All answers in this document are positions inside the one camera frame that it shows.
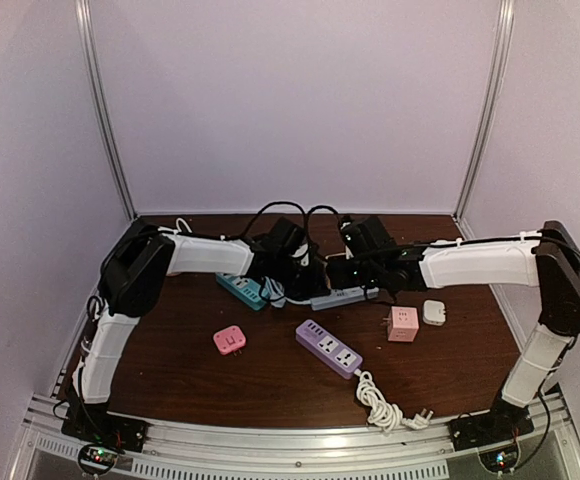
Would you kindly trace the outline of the teal power strip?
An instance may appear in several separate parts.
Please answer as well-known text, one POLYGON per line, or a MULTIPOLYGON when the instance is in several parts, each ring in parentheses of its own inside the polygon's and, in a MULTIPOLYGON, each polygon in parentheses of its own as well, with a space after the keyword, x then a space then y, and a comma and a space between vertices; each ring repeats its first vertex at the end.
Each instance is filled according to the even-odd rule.
POLYGON ((252 310, 260 311, 267 305, 267 290, 255 280, 225 273, 216 273, 215 279, 220 286, 252 310))

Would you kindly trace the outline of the pink cube socket adapter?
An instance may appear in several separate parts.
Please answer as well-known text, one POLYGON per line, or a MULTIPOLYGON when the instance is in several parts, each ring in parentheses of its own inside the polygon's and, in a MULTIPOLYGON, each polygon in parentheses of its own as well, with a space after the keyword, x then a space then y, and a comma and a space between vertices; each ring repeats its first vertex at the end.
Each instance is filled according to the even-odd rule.
POLYGON ((414 307, 392 306, 384 324, 389 342, 412 343, 419 331, 418 311, 414 307))

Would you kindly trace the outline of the blue-grey power strip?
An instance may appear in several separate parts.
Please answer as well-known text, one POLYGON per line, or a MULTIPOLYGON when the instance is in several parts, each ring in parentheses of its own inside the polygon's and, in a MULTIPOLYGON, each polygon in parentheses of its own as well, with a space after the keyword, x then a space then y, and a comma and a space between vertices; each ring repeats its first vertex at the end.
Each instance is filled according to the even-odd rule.
POLYGON ((328 295, 313 297, 309 304, 313 311, 322 311, 331 308, 338 308, 351 305, 366 300, 372 300, 378 297, 379 289, 371 288, 365 290, 362 287, 348 289, 331 290, 328 295))

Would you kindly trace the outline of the white plug adapter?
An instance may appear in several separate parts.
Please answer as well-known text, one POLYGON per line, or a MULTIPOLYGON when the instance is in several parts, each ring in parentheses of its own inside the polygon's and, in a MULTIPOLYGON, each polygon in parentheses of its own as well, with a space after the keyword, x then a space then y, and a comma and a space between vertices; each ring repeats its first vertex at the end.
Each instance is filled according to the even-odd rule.
POLYGON ((422 306, 423 322, 431 326, 443 326, 446 323, 446 305, 439 300, 426 300, 422 306))

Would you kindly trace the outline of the purple power strip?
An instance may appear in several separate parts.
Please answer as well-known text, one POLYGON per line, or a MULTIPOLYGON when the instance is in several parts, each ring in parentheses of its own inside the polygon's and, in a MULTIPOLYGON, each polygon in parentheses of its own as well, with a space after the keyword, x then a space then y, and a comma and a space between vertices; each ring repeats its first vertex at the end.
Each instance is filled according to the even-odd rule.
POLYGON ((342 378, 349 380, 361 372, 363 357, 314 320, 301 323, 295 339, 342 378))

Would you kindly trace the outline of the pink square plug adapter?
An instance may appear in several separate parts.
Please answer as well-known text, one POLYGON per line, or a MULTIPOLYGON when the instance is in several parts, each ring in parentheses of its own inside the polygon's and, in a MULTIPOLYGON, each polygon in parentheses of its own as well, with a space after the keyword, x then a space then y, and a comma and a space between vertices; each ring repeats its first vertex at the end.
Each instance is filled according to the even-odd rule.
POLYGON ((235 354, 247 344, 246 335, 238 325, 231 325, 215 332, 212 340, 222 356, 235 354))

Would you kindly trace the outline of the beige cube socket adapter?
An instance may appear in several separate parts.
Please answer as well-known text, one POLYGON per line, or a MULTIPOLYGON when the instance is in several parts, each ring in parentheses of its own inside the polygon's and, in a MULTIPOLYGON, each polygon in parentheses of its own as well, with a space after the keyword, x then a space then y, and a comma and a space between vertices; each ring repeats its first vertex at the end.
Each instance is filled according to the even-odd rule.
POLYGON ((347 259, 348 256, 346 253, 337 253, 337 254, 326 255, 325 258, 327 260, 329 260, 329 259, 347 259))

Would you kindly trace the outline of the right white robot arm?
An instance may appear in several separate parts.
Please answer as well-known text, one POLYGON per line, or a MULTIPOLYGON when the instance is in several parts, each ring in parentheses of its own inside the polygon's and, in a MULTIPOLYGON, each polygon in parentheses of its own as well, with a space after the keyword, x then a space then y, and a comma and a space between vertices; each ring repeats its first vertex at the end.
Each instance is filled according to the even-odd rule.
POLYGON ((580 250, 566 227, 547 221, 539 230, 513 236, 399 245, 372 216, 344 225, 341 237, 351 254, 326 262, 334 289, 379 288, 391 295, 460 285, 539 290, 539 319, 501 387, 504 403, 482 423, 489 440, 505 440, 521 424, 518 408, 535 397, 580 335, 580 250))

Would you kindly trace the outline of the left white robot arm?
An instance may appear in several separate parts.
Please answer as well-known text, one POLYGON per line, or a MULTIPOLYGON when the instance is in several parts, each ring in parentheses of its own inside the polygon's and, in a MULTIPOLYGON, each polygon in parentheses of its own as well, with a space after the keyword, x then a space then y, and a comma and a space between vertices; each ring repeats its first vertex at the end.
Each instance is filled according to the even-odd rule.
POLYGON ((119 360, 139 320, 158 303, 165 279, 183 273, 228 274, 277 282, 286 299, 299 302, 328 290, 325 266, 303 227, 281 218, 250 237, 176 232, 135 221, 103 261, 90 308, 94 330, 83 343, 73 388, 85 405, 73 420, 93 444, 114 433, 108 415, 92 405, 109 400, 119 360))

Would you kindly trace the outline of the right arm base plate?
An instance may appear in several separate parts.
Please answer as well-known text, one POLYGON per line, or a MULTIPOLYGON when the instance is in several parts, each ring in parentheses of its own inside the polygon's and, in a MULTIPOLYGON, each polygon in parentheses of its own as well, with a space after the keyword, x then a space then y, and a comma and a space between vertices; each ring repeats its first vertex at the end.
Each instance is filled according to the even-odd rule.
POLYGON ((505 404, 479 414, 462 414, 448 424, 455 451, 510 443, 532 433, 534 424, 527 407, 505 404))

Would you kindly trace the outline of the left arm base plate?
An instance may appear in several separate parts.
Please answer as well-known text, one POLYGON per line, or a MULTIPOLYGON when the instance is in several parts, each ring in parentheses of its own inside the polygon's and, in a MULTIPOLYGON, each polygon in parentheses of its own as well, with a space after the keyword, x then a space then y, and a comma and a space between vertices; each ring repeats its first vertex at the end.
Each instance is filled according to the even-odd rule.
POLYGON ((94 408, 70 408, 61 432, 69 437, 113 447, 122 451, 141 452, 146 440, 146 421, 109 414, 94 408))

